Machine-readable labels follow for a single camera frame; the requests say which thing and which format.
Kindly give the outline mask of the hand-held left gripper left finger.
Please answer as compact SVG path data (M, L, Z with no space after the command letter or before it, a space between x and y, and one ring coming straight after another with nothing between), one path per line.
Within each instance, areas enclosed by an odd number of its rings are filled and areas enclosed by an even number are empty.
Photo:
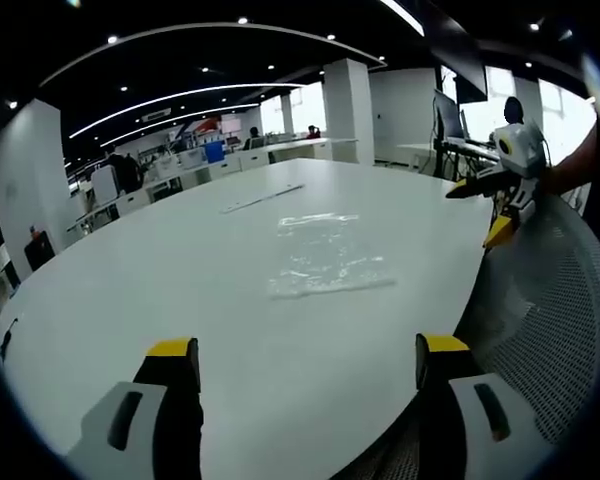
M113 386L82 418L66 455L82 479L200 479L204 414L195 338L149 349L129 382Z

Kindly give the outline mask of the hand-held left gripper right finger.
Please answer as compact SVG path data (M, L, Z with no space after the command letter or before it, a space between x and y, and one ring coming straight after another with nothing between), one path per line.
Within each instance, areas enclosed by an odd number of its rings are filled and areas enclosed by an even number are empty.
M420 479L530 479L543 462L531 404L453 335L415 339Z

